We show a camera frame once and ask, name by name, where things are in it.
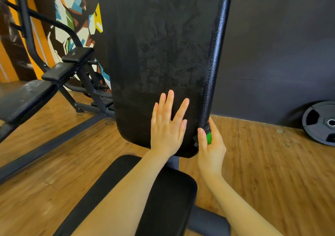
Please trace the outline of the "black bench backrest pad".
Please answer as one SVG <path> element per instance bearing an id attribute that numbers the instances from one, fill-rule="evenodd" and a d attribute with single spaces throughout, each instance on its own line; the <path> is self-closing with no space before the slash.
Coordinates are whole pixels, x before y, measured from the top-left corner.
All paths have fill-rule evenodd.
<path id="1" fill-rule="evenodd" d="M 98 2 L 119 133 L 149 148 L 154 104 L 173 90 L 172 117 L 190 100 L 176 156 L 195 156 L 197 129 L 210 116 L 231 0 Z"/>

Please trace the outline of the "dark floor frame bar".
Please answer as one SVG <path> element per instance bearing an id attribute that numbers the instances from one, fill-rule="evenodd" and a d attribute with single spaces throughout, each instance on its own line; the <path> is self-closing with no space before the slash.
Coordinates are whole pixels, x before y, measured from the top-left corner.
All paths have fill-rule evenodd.
<path id="1" fill-rule="evenodd" d="M 42 156 L 51 152 L 53 149 L 69 141 L 71 138 L 77 136 L 106 117 L 107 115 L 103 113 L 92 116 L 90 119 L 85 120 L 84 122 L 74 126 L 66 132 L 13 160 L 12 162 L 0 167 L 0 184 L 11 178 L 23 168 L 40 159 Z"/>

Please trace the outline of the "black bench seat pad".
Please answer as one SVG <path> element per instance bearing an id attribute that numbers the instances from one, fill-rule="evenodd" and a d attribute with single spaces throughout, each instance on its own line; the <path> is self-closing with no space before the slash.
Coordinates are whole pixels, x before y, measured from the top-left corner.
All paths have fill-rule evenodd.
<path id="1" fill-rule="evenodd" d="M 70 236 L 113 187 L 141 160 L 117 158 L 69 213 L 53 236 Z M 197 183 L 189 175 L 164 166 L 148 196 L 135 236 L 183 236 L 195 204 Z"/>

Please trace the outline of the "large black machine pad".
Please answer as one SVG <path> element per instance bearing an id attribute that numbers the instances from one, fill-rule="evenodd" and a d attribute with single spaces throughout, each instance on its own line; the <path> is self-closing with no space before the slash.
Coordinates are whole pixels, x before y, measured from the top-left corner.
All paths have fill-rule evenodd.
<path id="1" fill-rule="evenodd" d="M 0 97 L 0 120 L 20 125 L 38 112 L 57 93 L 58 85 L 34 80 Z"/>

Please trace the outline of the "person's left hand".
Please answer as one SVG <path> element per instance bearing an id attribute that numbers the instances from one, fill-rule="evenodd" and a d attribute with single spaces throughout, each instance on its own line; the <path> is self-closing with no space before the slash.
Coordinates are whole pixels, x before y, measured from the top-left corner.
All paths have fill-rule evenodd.
<path id="1" fill-rule="evenodd" d="M 178 142 L 178 131 L 190 102 L 188 98 L 184 99 L 173 119 L 165 120 L 167 95 L 162 93 L 158 102 L 157 123 L 151 125 L 151 147 L 149 152 L 165 159 L 174 155 L 182 145 L 182 142 Z"/>

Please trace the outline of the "person's left forearm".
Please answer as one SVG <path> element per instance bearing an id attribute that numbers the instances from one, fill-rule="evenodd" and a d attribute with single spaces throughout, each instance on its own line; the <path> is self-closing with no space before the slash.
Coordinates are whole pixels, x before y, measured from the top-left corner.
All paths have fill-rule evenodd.
<path id="1" fill-rule="evenodd" d="M 153 183 L 173 154 L 168 148 L 149 150 L 71 236 L 134 236 Z"/>

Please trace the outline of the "black weight plate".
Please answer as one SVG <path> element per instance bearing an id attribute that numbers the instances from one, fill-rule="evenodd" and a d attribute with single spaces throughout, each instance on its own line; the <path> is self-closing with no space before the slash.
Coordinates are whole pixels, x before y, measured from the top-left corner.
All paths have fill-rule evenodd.
<path id="1" fill-rule="evenodd" d="M 335 147 L 335 101 L 308 107 L 302 116 L 304 131 L 315 141 Z"/>

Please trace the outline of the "person's right hand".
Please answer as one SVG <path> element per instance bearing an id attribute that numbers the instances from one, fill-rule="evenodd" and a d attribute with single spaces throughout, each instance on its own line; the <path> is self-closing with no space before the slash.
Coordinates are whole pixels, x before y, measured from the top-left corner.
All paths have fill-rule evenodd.
<path id="1" fill-rule="evenodd" d="M 212 118 L 209 118 L 212 142 L 208 145 L 208 153 L 198 152 L 198 166 L 203 178 L 205 175 L 222 177 L 222 165 L 226 153 L 222 136 Z"/>

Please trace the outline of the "grey bench frame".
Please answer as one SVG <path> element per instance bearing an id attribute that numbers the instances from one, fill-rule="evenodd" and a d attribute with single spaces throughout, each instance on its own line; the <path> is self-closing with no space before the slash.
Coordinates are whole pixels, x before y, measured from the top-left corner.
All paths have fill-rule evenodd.
<path id="1" fill-rule="evenodd" d="M 231 236 L 228 220 L 195 205 L 198 186 L 179 171 L 179 157 L 171 156 L 150 191 L 135 236 L 182 236 L 190 229 L 202 236 Z"/>

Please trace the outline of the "black gym machine frame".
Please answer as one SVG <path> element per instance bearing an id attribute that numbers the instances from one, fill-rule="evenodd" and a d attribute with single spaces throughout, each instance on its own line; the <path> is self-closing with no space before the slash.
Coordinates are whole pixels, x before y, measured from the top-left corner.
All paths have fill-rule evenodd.
<path id="1" fill-rule="evenodd" d="M 31 18 L 33 17 L 37 20 L 50 23 L 53 26 L 65 31 L 70 36 L 75 44 L 75 48 L 70 50 L 64 59 L 66 63 L 73 63 L 77 65 L 75 75 L 67 82 L 52 83 L 58 85 L 60 93 L 71 104 L 77 113 L 82 113 L 84 111 L 95 114 L 103 113 L 109 118 L 115 118 L 114 110 L 110 109 L 113 104 L 112 95 L 103 91 L 103 89 L 107 89 L 108 86 L 103 85 L 100 82 L 100 79 L 97 77 L 97 73 L 92 67 L 92 65 L 99 66 L 99 63 L 94 60 L 94 49 L 90 47 L 83 47 L 78 35 L 70 27 L 62 24 L 61 22 L 49 19 L 35 10 L 30 9 L 28 7 L 27 0 L 15 0 L 15 4 L 8 0 L 3 0 L 3 2 L 10 8 L 17 11 L 20 25 L 16 25 L 15 23 L 11 23 L 10 25 L 21 32 L 27 45 L 28 54 L 43 71 L 43 74 L 47 72 L 50 67 L 41 59 L 36 50 Z M 95 106 L 76 102 L 66 88 L 82 94 L 89 94 L 93 99 Z"/>

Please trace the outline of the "person's right forearm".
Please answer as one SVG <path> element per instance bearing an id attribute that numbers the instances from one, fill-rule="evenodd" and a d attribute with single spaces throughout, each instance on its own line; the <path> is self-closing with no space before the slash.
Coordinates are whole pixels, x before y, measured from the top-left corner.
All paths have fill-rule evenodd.
<path id="1" fill-rule="evenodd" d="M 205 171 L 201 171 L 201 175 L 237 236 L 283 236 L 256 212 L 221 175 Z"/>

